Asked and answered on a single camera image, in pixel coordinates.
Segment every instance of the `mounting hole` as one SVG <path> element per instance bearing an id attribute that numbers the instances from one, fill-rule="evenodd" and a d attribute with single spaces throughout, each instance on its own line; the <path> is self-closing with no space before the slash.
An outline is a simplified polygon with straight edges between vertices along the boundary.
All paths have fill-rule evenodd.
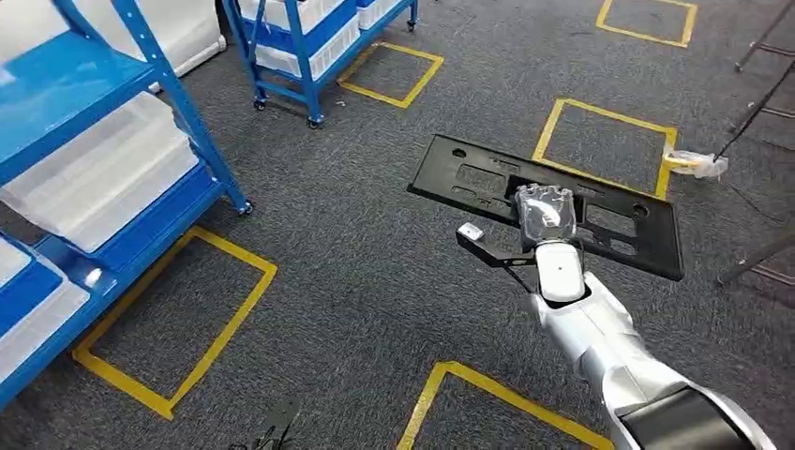
<path id="1" fill-rule="evenodd" d="M 642 204 L 635 203 L 632 205 L 632 210 L 635 211 L 635 214 L 638 216 L 646 217 L 649 215 L 649 208 L 643 206 Z"/>

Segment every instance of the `robotic hand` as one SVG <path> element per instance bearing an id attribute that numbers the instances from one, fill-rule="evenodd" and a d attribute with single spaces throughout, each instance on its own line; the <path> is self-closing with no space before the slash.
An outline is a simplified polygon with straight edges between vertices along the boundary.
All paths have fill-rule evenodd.
<path id="1" fill-rule="evenodd" d="M 655 359 L 626 308 L 592 273 L 583 274 L 571 244 L 577 220 L 569 189 L 519 187 L 515 204 L 523 255 L 495 258 L 470 223 L 458 241 L 492 266 L 534 259 L 540 289 L 531 294 L 532 308 L 600 398 L 617 448 L 775 448 L 736 403 Z"/>

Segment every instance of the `white storage bin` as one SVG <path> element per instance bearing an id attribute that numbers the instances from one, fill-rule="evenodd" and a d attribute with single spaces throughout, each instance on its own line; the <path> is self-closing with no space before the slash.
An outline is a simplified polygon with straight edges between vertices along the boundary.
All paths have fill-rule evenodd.
<path id="1" fill-rule="evenodd" d="M 0 237 L 0 288 L 30 263 L 30 256 Z"/>
<path id="2" fill-rule="evenodd" d="M 104 198 L 97 199 L 87 216 L 71 221 L 61 236 L 83 251 L 93 252 L 199 163 L 182 131 L 175 130 L 171 138 L 160 136 L 148 144 L 158 152 L 134 173 L 132 183 L 123 189 L 102 192 Z"/>
<path id="3" fill-rule="evenodd" d="M 306 0 L 296 3 L 298 4 L 301 31 L 306 34 L 338 7 L 342 0 Z M 257 20 L 257 7 L 259 4 L 259 0 L 240 0 L 241 15 L 250 21 Z M 287 8 L 282 0 L 265 0 L 264 17 L 264 22 L 271 23 L 282 30 L 290 30 Z"/>
<path id="4" fill-rule="evenodd" d="M 38 261 L 58 274 L 62 281 L 47 298 L 0 336 L 0 383 L 90 298 L 88 292 L 69 281 L 54 264 L 43 258 Z"/>
<path id="5" fill-rule="evenodd" d="M 309 57 L 309 68 L 312 71 L 312 80 L 317 81 L 330 68 L 353 43 L 359 39 L 359 17 L 354 15 L 337 33 L 326 42 L 318 51 Z M 257 46 L 257 64 L 267 68 L 274 68 L 301 77 L 301 68 L 298 66 L 298 57 L 289 52 L 283 52 L 272 47 Z"/>
<path id="6" fill-rule="evenodd" d="M 167 126 L 176 129 L 171 108 L 141 93 L 0 187 L 0 200 L 41 228 L 57 228 L 102 189 L 128 183 L 130 168 L 158 150 L 141 140 Z"/>
<path id="7" fill-rule="evenodd" d="M 0 200 L 90 253 L 198 162 L 171 108 L 141 93 L 0 188 Z"/>
<path id="8" fill-rule="evenodd" d="M 399 2 L 400 0 L 375 0 L 369 6 L 356 7 L 359 12 L 359 28 L 368 30 Z"/>

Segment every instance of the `black bracket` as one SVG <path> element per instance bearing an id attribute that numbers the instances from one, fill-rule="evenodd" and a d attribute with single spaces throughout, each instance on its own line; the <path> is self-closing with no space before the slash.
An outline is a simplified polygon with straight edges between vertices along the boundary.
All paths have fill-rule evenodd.
<path id="1" fill-rule="evenodd" d="M 473 230 L 469 224 L 462 226 L 456 232 L 458 244 L 476 256 L 489 267 L 519 267 L 522 265 L 535 265 L 535 251 L 514 254 L 506 253 L 490 246 L 480 230 Z"/>
<path id="2" fill-rule="evenodd" d="M 485 173 L 492 182 L 466 179 L 464 173 L 472 170 Z M 442 135 L 434 136 L 407 190 L 518 228 L 514 193 L 519 186 L 531 183 L 561 186 L 575 193 L 577 226 L 592 234 L 592 238 L 580 239 L 585 251 L 674 281 L 683 278 L 673 205 L 652 196 Z M 607 229 L 589 221 L 589 205 L 632 219 L 634 234 Z M 477 243 L 462 243 L 462 237 L 458 237 L 462 246 L 476 246 Z M 482 248 L 468 249 L 476 255 L 478 251 L 485 251 Z M 505 256 L 504 264 L 507 265 L 495 262 L 500 265 L 492 266 L 516 265 L 511 261 L 525 260 L 524 255 Z"/>

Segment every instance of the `blue metal shelf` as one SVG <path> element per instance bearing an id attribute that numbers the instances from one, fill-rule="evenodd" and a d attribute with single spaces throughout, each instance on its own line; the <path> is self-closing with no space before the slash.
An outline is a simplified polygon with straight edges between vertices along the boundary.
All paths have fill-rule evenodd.
<path id="1" fill-rule="evenodd" d="M 0 185 L 146 89 L 155 70 L 73 31 L 3 69 Z"/>
<path id="2" fill-rule="evenodd" d="M 263 17 L 264 1 L 265 0 L 260 0 L 260 7 L 255 23 L 258 23 Z M 237 4 L 237 0 L 224 0 L 223 5 L 235 43 L 237 44 L 237 48 L 240 49 L 243 65 L 251 81 L 251 85 L 254 88 L 254 104 L 263 105 L 267 100 L 267 91 L 272 91 L 300 101 L 307 105 L 307 122 L 309 126 L 315 128 L 324 119 L 321 113 L 320 101 L 318 100 L 319 91 L 330 81 L 334 80 L 339 72 L 347 67 L 356 55 L 369 45 L 375 37 L 383 31 L 384 27 L 396 19 L 406 8 L 411 9 L 408 24 L 409 29 L 413 30 L 417 23 L 418 2 L 419 0 L 401 0 L 368 30 L 360 30 L 361 35 L 359 39 L 357 39 L 317 81 L 312 79 L 311 68 L 309 66 L 310 55 L 305 45 L 305 36 L 301 29 L 301 21 L 298 18 L 296 0 L 285 0 L 284 5 L 287 9 L 288 20 L 290 21 L 292 48 L 295 49 L 294 54 L 298 58 L 298 64 L 301 68 L 301 77 L 296 77 L 281 70 L 257 65 L 257 58 L 255 56 L 258 42 L 257 34 L 262 32 L 264 27 L 247 26 L 246 19 L 240 15 L 240 7 Z M 299 94 L 284 86 L 266 82 L 262 79 L 262 72 L 273 73 L 292 82 L 300 83 L 303 92 Z"/>
<path id="3" fill-rule="evenodd" d="M 36 249 L 89 300 L 0 381 L 0 409 L 123 293 L 218 198 L 251 210 L 134 0 L 112 6 L 146 58 L 107 45 L 72 0 L 53 0 L 70 30 L 0 67 L 0 185 L 55 151 L 152 83 L 169 95 L 200 164 L 91 254 L 46 236 Z"/>
<path id="4" fill-rule="evenodd" d="M 24 363 L 0 383 L 0 409 L 33 381 L 38 373 L 62 352 L 121 295 L 167 248 L 169 248 L 222 194 L 224 186 L 214 181 L 202 164 L 186 174 L 172 189 L 130 222 L 106 246 L 127 252 L 129 261 L 119 271 L 98 265 L 95 260 L 55 236 L 36 244 L 36 250 L 63 270 L 91 297 L 58 331 L 50 336 Z M 127 247 L 137 241 L 134 234 L 157 230 L 146 248 Z"/>

